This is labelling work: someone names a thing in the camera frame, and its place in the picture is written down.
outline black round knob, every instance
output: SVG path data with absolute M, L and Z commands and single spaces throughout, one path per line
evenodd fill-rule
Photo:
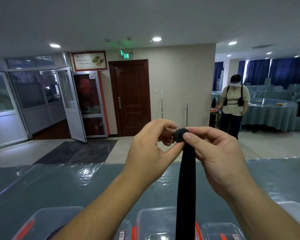
M 177 129 L 176 132 L 173 134 L 173 139 L 175 142 L 182 142 L 184 141 L 183 139 L 183 134 L 189 132 L 187 129 L 182 128 L 182 129 Z

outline air vent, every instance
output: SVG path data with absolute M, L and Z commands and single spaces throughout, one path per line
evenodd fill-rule
M 250 49 L 263 49 L 263 48 L 267 48 L 267 47 L 270 47 L 273 45 L 275 45 L 275 44 L 261 44 L 261 45 L 255 46 L 255 47 L 251 47 Z

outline framed poster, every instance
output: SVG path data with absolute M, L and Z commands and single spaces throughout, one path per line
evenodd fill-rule
M 76 72 L 108 70 L 105 51 L 72 53 L 72 60 Z

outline brown wooden door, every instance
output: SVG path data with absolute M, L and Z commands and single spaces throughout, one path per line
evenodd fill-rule
M 134 136 L 151 121 L 148 60 L 112 61 L 109 69 L 118 135 Z

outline beige shirt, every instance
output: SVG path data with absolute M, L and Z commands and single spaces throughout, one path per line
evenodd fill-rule
M 225 114 L 240 116 L 240 113 L 244 110 L 244 107 L 243 106 L 239 107 L 236 103 L 238 103 L 237 99 L 241 97 L 241 88 L 230 87 L 228 90 L 228 94 L 227 94 L 227 88 L 228 86 L 226 86 L 221 93 L 222 98 L 226 98 L 226 96 L 228 98 L 228 105 L 223 107 L 222 112 Z M 243 100 L 245 102 L 250 101 L 250 93 L 248 88 L 245 85 L 243 85 L 242 88 L 242 95 L 243 95 Z

